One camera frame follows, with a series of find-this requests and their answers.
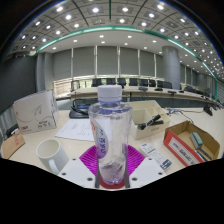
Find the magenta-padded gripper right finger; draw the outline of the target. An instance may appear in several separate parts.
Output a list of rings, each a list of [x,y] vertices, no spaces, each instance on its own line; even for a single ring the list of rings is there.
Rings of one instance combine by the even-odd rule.
[[[133,146],[128,147],[125,187],[140,188],[166,176],[158,163],[145,157]]]

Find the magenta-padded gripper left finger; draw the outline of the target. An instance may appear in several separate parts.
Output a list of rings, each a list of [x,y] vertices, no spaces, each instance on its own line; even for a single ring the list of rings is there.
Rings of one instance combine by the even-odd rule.
[[[59,173],[59,177],[84,188],[98,188],[100,174],[96,151],[96,147],[92,146],[79,158],[70,160]]]

